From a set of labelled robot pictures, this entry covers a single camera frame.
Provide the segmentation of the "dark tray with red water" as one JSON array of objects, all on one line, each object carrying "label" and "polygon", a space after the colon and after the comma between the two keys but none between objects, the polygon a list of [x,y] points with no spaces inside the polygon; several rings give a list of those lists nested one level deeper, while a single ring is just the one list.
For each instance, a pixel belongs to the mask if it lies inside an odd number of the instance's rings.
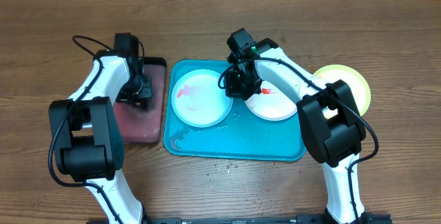
[{"label": "dark tray with red water", "polygon": [[115,103],[113,110],[124,143],[157,143],[161,135],[167,63],[162,57],[145,57],[144,73],[152,78],[147,109]]}]

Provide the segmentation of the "white pink plate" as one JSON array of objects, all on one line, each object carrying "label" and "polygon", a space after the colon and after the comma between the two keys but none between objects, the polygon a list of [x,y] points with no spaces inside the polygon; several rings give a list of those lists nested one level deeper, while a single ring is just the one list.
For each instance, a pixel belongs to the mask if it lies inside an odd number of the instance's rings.
[{"label": "white pink plate", "polygon": [[256,116],[268,121],[282,121],[297,113],[296,104],[275,85],[263,81],[260,94],[253,94],[245,101]]}]

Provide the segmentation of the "light blue plate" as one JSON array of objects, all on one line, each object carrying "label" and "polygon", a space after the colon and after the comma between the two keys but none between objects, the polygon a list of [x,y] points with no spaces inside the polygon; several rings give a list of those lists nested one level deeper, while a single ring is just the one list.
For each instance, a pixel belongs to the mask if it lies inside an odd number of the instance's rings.
[{"label": "light blue plate", "polygon": [[208,69],[184,74],[171,94],[172,109],[184,123],[208,128],[220,123],[230,112],[233,99],[218,86],[220,73]]}]

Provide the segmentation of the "teal plastic tray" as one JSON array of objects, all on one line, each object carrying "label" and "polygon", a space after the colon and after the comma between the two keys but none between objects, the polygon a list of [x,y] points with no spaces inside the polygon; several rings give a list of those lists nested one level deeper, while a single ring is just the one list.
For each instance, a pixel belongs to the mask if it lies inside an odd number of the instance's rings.
[{"label": "teal plastic tray", "polygon": [[175,155],[222,159],[297,161],[306,152],[298,116],[267,121],[253,114],[241,99],[220,123],[196,128],[182,122],[167,100],[163,145]]}]

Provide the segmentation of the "yellow plate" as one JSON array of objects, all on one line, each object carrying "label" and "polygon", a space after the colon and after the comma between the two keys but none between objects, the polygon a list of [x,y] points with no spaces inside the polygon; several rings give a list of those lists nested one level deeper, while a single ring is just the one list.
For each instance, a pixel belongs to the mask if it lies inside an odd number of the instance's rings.
[{"label": "yellow plate", "polygon": [[330,83],[343,80],[351,89],[360,116],[363,116],[371,103],[371,90],[365,78],[353,68],[345,65],[326,65],[318,69],[314,76]]}]

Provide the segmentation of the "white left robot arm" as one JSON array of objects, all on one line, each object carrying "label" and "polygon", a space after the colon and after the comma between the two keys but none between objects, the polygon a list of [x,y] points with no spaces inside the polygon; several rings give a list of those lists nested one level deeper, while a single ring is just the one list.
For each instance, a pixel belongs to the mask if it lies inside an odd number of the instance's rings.
[{"label": "white left robot arm", "polygon": [[48,170],[63,187],[85,187],[99,202],[108,223],[149,223],[122,171],[124,146],[113,105],[133,78],[139,58],[100,50],[81,87],[49,106],[52,141]]}]

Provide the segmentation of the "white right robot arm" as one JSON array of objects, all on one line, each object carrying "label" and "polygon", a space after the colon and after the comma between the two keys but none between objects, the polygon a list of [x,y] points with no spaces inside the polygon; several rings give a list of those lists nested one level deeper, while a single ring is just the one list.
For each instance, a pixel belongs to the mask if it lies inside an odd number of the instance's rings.
[{"label": "white right robot arm", "polygon": [[271,39],[231,36],[227,45],[230,66],[218,80],[226,96],[246,101],[267,81],[295,103],[302,141],[325,174],[327,222],[366,223],[356,166],[366,131],[350,87],[308,73]]}]

